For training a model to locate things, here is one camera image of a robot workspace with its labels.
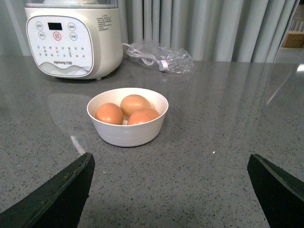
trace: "countertop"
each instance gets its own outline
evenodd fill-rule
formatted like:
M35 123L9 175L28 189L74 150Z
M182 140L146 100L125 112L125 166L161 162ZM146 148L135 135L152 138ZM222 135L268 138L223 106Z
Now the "countertop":
M258 153L304 181L304 72L292 64L196 62L188 75L123 60L101 80L47 76L32 57L0 57L0 212L85 152L95 172L79 228L269 227L247 163ZM103 141L86 105L140 87L164 95L158 136Z

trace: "appliance lid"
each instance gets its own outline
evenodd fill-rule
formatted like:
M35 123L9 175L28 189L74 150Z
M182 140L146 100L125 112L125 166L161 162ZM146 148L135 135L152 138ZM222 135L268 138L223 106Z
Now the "appliance lid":
M27 0L29 8L118 8L117 0Z

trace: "button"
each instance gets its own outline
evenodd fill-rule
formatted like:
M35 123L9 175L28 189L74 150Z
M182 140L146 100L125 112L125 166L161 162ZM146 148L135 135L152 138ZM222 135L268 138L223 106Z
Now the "button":
M39 30L43 29L43 25L42 25L42 23L40 21L36 22L36 28L38 28Z
M44 34L44 32L39 32L38 36L39 36L40 39L45 39L46 38L46 35Z
M75 26L74 23L69 23L69 24L67 25L67 28L68 28L70 31L75 31L76 26Z
M59 32L54 32L53 37L57 41L61 40L61 34Z
M70 39L71 39L71 40L74 40L74 41L77 40L77 35L76 35L76 33L71 32L71 33L70 33Z

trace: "digital display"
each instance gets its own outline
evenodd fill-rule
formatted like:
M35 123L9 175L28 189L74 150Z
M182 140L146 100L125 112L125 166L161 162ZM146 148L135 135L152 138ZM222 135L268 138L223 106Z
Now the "digital display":
M62 30L61 23L48 23L49 30Z

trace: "brand logo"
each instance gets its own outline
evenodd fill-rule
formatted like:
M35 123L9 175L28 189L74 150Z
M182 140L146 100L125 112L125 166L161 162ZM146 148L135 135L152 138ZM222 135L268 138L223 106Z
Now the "brand logo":
M72 65L72 61L54 61L54 64Z

